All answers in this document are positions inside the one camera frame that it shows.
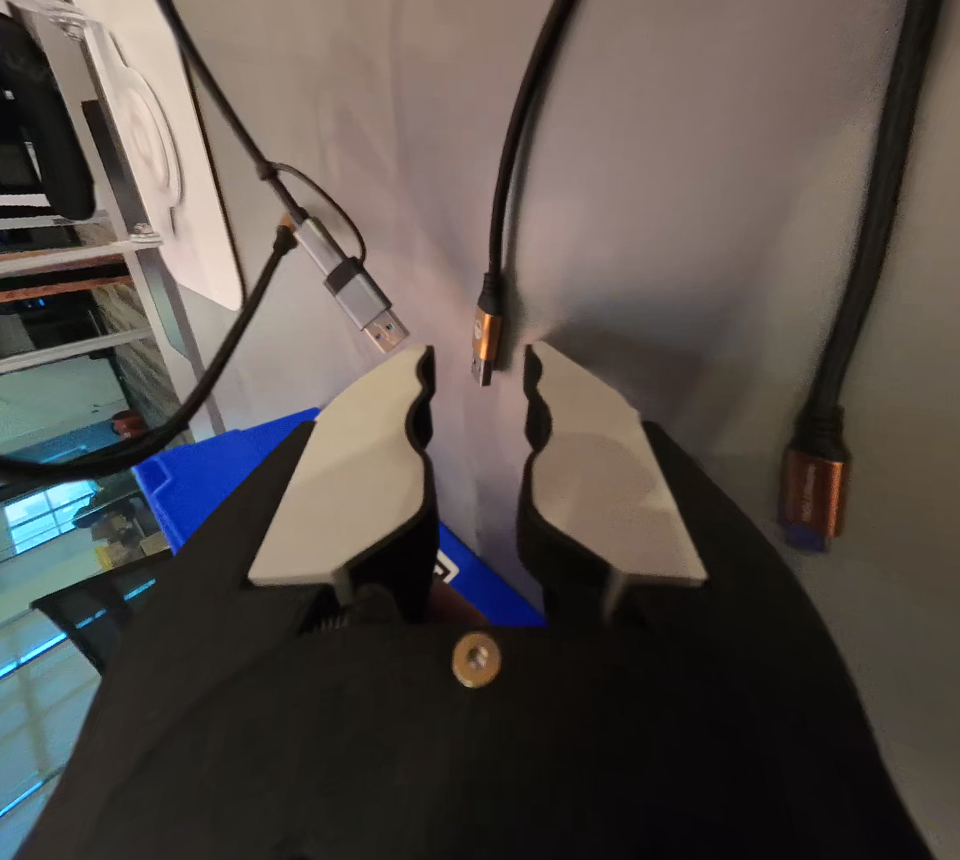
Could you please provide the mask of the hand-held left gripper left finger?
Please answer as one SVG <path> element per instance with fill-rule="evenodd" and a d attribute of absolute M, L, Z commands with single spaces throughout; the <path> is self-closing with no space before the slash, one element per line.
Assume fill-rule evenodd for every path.
<path fill-rule="evenodd" d="M 317 416 L 247 578 L 257 588 L 321 585 L 354 603 L 373 585 L 422 606 L 439 547 L 433 346 L 413 344 Z"/>

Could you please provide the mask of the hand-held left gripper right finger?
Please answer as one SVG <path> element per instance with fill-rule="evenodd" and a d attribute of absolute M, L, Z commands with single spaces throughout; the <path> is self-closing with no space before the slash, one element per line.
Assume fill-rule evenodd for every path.
<path fill-rule="evenodd" d="M 516 548 L 548 622 L 617 622 L 639 594 L 698 597 L 710 574 L 642 416 L 543 340 L 526 346 Z"/>

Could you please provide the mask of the black usb cable orange plug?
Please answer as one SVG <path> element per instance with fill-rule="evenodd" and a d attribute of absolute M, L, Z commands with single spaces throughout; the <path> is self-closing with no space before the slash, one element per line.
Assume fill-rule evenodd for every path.
<path fill-rule="evenodd" d="M 510 110 L 491 200 L 486 271 L 476 302 L 471 335 L 471 373 L 481 386 L 490 384 L 498 366 L 506 297 L 503 259 L 507 212 L 515 171 L 520 161 L 524 130 L 533 114 L 535 102 L 547 84 L 550 69 L 558 57 L 578 2 L 551 1 Z"/>

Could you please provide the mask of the blue plastic bin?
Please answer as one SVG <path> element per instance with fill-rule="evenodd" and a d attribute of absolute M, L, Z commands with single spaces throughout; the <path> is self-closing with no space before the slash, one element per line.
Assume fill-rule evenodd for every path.
<path fill-rule="evenodd" d="M 178 553 L 298 426 L 315 422 L 319 413 L 317 408 L 290 413 L 174 447 L 136 465 L 135 479 L 172 552 Z M 434 573 L 494 626 L 546 626 L 543 614 L 443 524 Z"/>

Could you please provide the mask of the white stand with clear arms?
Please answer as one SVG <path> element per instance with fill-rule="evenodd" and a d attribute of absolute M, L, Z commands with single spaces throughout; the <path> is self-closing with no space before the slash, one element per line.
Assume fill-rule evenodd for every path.
<path fill-rule="evenodd" d="M 85 45 L 147 235 L 182 287 L 230 311 L 246 290 L 182 50 L 158 0 L 3 0 Z"/>

